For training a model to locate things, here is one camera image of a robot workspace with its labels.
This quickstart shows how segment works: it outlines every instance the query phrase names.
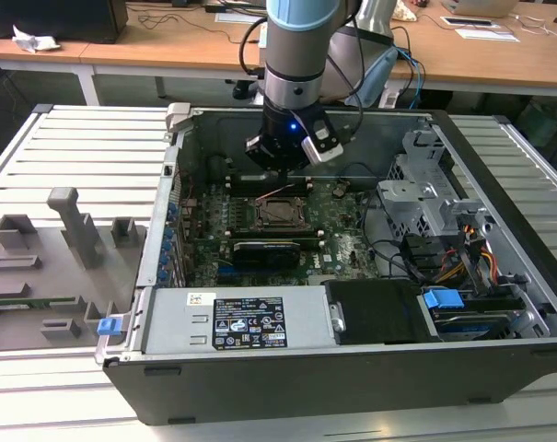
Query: laptop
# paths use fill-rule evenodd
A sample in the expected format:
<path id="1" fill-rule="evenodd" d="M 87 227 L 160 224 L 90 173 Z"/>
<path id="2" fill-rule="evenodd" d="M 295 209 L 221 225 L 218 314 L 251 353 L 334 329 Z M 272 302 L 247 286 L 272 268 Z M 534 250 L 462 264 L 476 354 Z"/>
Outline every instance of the laptop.
<path id="1" fill-rule="evenodd" d="M 460 16 L 505 17 L 519 0 L 444 0 L 448 11 Z"/>

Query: power supply label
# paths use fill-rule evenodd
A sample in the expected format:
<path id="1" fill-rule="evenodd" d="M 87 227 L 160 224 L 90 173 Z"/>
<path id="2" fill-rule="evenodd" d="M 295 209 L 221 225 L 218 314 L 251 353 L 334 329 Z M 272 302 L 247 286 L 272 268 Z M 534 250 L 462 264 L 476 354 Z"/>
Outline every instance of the power supply label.
<path id="1" fill-rule="evenodd" d="M 286 346 L 281 297 L 215 299 L 213 347 L 216 350 Z"/>

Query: gray 3d printed holder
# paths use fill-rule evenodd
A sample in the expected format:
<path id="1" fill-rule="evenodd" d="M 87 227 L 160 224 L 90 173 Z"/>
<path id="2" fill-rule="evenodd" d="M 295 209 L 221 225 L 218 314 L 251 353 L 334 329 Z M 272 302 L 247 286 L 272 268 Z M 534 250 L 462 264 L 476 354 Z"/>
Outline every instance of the gray 3d printed holder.
<path id="1" fill-rule="evenodd" d="M 99 320 L 131 306 L 145 228 L 129 217 L 95 227 L 77 199 L 49 195 L 65 229 L 0 220 L 0 351 L 95 345 Z"/>

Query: sticker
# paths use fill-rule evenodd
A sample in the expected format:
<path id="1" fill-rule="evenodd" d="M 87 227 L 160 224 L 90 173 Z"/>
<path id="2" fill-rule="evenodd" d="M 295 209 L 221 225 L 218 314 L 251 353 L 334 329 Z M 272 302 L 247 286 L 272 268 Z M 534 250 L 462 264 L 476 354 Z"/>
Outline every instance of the sticker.
<path id="1" fill-rule="evenodd" d="M 281 297 L 213 299 L 213 305 L 212 342 L 216 350 L 287 346 Z"/>
<path id="2" fill-rule="evenodd" d="M 216 293 L 189 293 L 186 301 L 188 307 L 212 306 Z"/>
<path id="3" fill-rule="evenodd" d="M 30 306 L 26 304 L 10 304 L 7 306 L 0 306 L 0 311 L 8 311 L 8 310 L 28 310 Z"/>

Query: black computer case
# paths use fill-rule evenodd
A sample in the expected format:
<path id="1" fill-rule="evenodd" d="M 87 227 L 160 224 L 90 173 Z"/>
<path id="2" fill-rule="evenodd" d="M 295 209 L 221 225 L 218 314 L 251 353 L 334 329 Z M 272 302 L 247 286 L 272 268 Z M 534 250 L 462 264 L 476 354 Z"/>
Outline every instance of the black computer case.
<path id="1" fill-rule="evenodd" d="M 12 37 L 16 25 L 58 41 L 114 43 L 127 19 L 124 0 L 0 0 L 0 39 Z"/>

